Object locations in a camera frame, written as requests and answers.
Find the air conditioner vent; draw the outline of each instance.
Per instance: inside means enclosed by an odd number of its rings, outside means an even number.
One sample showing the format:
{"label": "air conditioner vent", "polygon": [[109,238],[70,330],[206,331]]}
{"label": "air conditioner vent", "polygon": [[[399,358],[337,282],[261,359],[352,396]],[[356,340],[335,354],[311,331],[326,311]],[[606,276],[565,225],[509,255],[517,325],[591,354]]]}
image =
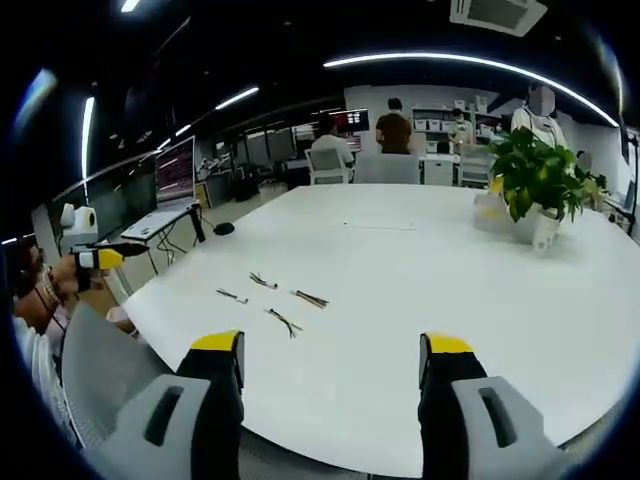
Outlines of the air conditioner vent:
{"label": "air conditioner vent", "polygon": [[535,0],[451,0],[450,20],[522,37],[546,11]]}

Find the office chair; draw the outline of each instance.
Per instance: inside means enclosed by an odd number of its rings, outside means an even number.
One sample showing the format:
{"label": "office chair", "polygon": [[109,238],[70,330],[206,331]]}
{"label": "office chair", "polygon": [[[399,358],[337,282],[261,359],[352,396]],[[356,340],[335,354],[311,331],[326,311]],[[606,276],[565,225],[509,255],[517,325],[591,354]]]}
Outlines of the office chair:
{"label": "office chair", "polygon": [[62,388],[83,447],[102,443],[122,406],[169,368],[87,304],[78,303],[62,353]]}
{"label": "office chair", "polygon": [[489,172],[493,154],[481,145],[462,145],[458,186],[485,188],[489,185]]}
{"label": "office chair", "polygon": [[349,183],[351,170],[345,166],[337,149],[307,149],[304,154],[309,162],[311,185]]}
{"label": "office chair", "polygon": [[420,184],[420,160],[413,155],[360,154],[354,183]]}

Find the bracelet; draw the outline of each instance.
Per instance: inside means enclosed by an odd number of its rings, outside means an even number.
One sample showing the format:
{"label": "bracelet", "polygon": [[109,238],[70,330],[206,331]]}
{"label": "bracelet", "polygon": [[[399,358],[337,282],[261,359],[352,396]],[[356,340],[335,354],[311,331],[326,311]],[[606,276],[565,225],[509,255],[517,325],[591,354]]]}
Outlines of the bracelet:
{"label": "bracelet", "polygon": [[51,279],[49,278],[50,269],[45,269],[42,272],[42,286],[44,287],[44,291],[47,292],[47,295],[51,297],[56,303],[61,304],[62,301],[60,297],[56,294],[55,288],[53,288],[53,283],[51,283]]}

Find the computer mouse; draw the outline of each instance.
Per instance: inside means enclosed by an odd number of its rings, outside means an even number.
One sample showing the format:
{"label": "computer mouse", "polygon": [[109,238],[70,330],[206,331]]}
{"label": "computer mouse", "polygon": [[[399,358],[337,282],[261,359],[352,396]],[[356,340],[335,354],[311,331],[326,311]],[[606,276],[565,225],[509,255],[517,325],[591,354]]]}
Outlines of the computer mouse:
{"label": "computer mouse", "polygon": [[235,229],[236,227],[233,226],[233,223],[224,222],[219,223],[218,225],[213,227],[213,233],[215,233],[216,235],[229,235]]}

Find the brown shirt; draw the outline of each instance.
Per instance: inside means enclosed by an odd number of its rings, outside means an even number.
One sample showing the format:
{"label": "brown shirt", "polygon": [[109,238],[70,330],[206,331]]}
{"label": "brown shirt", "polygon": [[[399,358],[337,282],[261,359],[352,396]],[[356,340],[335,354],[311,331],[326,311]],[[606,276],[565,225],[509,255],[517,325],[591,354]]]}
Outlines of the brown shirt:
{"label": "brown shirt", "polygon": [[376,130],[382,132],[382,153],[409,153],[411,123],[399,113],[387,113],[378,119]]}

